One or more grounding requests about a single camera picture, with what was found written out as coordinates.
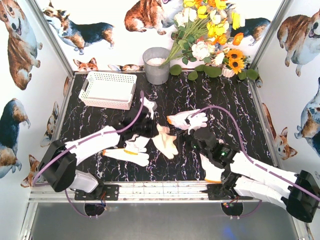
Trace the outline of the cream glove red cuff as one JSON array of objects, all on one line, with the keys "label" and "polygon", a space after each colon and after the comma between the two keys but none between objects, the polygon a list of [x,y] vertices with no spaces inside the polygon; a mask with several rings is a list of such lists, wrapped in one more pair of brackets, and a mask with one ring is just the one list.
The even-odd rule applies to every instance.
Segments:
[{"label": "cream glove red cuff", "polygon": [[175,135],[170,135],[170,128],[167,126],[156,125],[158,134],[152,138],[154,146],[168,159],[172,160],[179,154],[174,141],[177,139]]}]

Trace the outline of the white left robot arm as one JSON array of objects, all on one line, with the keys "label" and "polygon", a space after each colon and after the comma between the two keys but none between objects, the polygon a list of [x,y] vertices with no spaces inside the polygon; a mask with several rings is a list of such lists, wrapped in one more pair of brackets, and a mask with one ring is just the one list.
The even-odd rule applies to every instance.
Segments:
[{"label": "white left robot arm", "polygon": [[145,167],[149,164],[146,145],[157,134],[154,115],[142,111],[78,140],[66,143],[56,140],[42,158],[38,175],[55,192],[71,188],[92,193],[98,188],[98,180],[91,173],[77,170],[80,163],[102,152],[106,157]]}]

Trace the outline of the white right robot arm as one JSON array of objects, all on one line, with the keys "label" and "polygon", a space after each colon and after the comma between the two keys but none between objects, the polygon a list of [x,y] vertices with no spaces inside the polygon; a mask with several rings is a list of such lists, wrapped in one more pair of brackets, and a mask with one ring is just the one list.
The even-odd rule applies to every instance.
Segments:
[{"label": "white right robot arm", "polygon": [[217,140],[207,128],[179,130],[175,145],[189,147],[201,160],[206,193],[230,200],[246,197],[285,209],[294,218],[311,223],[320,203],[320,188],[311,173],[285,171],[246,156]]}]

